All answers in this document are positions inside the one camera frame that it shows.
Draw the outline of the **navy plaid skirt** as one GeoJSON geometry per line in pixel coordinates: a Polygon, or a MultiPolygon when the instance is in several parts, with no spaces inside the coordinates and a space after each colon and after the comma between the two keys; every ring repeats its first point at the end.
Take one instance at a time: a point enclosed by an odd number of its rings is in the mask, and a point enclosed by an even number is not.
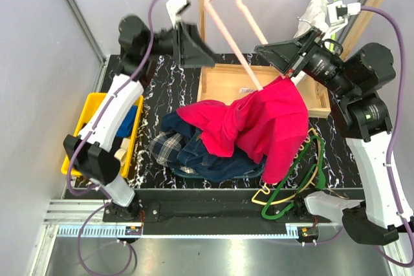
{"type": "Polygon", "coordinates": [[[180,175],[193,177],[196,175],[196,171],[181,164],[178,159],[178,155],[185,145],[186,140],[181,134],[175,131],[160,132],[150,141],[149,152],[157,164],[168,167],[180,175]]]}

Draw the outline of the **pink red t-shirt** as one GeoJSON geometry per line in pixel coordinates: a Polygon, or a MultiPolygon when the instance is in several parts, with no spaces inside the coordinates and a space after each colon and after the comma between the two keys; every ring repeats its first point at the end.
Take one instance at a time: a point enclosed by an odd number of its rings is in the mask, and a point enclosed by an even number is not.
{"type": "Polygon", "coordinates": [[[300,92],[290,79],[281,77],[231,105],[203,100],[179,108],[177,114],[201,130],[210,154],[231,157],[238,147],[257,164],[266,158],[262,179],[268,184],[287,175],[309,127],[300,92]]]}

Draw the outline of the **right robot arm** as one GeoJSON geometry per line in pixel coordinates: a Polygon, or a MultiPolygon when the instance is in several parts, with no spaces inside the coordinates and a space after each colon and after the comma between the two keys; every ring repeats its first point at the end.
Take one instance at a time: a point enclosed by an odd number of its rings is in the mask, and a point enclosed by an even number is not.
{"type": "Polygon", "coordinates": [[[338,101],[331,114],[345,138],[358,167],[363,200],[346,200],[313,189],[294,200],[295,217],[308,222],[315,216],[341,224],[357,243],[385,246],[400,233],[413,229],[413,214],[402,221],[398,208],[404,200],[397,175],[389,175],[392,159],[387,147],[393,128],[386,104],[378,90],[395,78],[393,55],[379,43],[368,43],[348,60],[326,47],[317,28],[281,43],[258,45],[257,54],[288,77],[306,73],[338,101]]]}

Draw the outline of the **white shirt hanger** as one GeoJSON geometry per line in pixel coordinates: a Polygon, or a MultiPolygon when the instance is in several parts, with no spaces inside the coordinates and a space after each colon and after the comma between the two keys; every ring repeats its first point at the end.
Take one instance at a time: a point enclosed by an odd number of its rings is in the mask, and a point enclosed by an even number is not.
{"type": "MultiPolygon", "coordinates": [[[[213,1],[214,0],[204,0],[205,11],[212,18],[212,21],[215,23],[216,27],[223,35],[232,52],[239,60],[240,65],[244,68],[245,72],[252,80],[254,87],[257,90],[263,90],[263,87],[256,77],[256,74],[254,73],[246,58],[243,56],[240,43],[238,42],[238,39],[241,39],[241,36],[235,34],[235,27],[230,27],[227,23],[224,22],[224,18],[221,17],[217,9],[214,7],[213,1]]],[[[268,40],[266,39],[259,25],[256,23],[248,7],[243,3],[243,0],[232,1],[234,2],[234,8],[239,12],[239,15],[244,17],[245,26],[247,26],[252,31],[252,33],[256,36],[258,42],[260,44],[267,44],[268,40]]]]}

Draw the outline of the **white garment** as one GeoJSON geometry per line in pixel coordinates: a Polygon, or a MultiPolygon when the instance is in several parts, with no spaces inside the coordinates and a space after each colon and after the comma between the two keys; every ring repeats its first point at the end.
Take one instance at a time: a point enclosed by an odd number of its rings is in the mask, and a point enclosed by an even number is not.
{"type": "Polygon", "coordinates": [[[327,5],[328,0],[311,0],[303,15],[298,19],[298,29],[294,38],[304,35],[311,27],[319,28],[330,34],[327,23],[327,5]]]}

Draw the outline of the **blue denim garment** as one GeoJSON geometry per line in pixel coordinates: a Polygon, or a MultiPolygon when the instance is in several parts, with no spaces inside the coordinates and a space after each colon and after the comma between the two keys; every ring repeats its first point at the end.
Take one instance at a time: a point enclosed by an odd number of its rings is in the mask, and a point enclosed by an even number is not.
{"type": "Polygon", "coordinates": [[[163,117],[161,131],[168,135],[163,147],[172,149],[170,162],[193,169],[212,182],[222,182],[249,174],[261,174],[264,170],[266,157],[257,164],[238,147],[230,157],[209,153],[201,140],[202,131],[185,122],[176,112],[163,117]]]}

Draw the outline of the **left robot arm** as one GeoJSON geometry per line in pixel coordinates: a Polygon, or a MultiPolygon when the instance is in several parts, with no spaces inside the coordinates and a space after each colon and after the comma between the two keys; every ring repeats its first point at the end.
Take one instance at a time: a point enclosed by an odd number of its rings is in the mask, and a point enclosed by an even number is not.
{"type": "Polygon", "coordinates": [[[135,192],[120,174],[121,162],[111,154],[113,140],[134,102],[150,84],[159,56],[171,56],[181,68],[215,65],[214,53],[194,23],[176,21],[169,30],[154,32],[139,17],[124,17],[119,26],[120,55],[109,91],[80,132],[67,135],[63,146],[69,158],[67,176],[75,169],[117,205],[117,214],[134,221],[140,206],[135,192]]]}

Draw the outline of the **cream wavy skirt hanger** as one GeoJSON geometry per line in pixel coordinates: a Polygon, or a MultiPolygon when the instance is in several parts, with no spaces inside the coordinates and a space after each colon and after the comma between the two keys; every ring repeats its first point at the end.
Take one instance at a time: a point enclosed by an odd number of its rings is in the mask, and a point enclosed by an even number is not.
{"type": "Polygon", "coordinates": [[[294,199],[299,193],[304,192],[304,190],[309,189],[311,186],[316,187],[318,186],[318,189],[321,189],[323,186],[324,189],[328,190],[330,194],[334,194],[335,196],[349,200],[349,196],[344,194],[340,195],[338,192],[334,191],[331,188],[328,188],[326,185],[326,179],[322,171],[322,163],[323,163],[323,157],[325,153],[325,142],[322,140],[320,135],[317,133],[316,129],[311,127],[308,130],[307,137],[301,144],[298,153],[294,157],[294,161],[291,165],[290,171],[287,174],[287,176],[278,184],[276,184],[276,188],[274,189],[273,194],[275,196],[278,196],[278,193],[282,190],[285,183],[289,179],[289,176],[293,173],[293,171],[297,168],[298,164],[300,163],[301,159],[305,156],[305,153],[307,152],[307,149],[311,146],[312,143],[315,143],[317,146],[317,152],[316,152],[316,163],[310,168],[310,171],[308,171],[305,174],[305,177],[302,180],[302,183],[300,186],[296,188],[296,191],[286,197],[282,198],[281,200],[276,200],[276,198],[270,199],[271,197],[271,190],[268,186],[268,184],[264,183],[261,189],[258,189],[257,192],[253,195],[251,202],[260,206],[265,206],[267,202],[264,202],[262,200],[259,200],[257,197],[261,194],[268,196],[270,205],[276,206],[282,203],[287,202],[288,200],[294,199]]]}

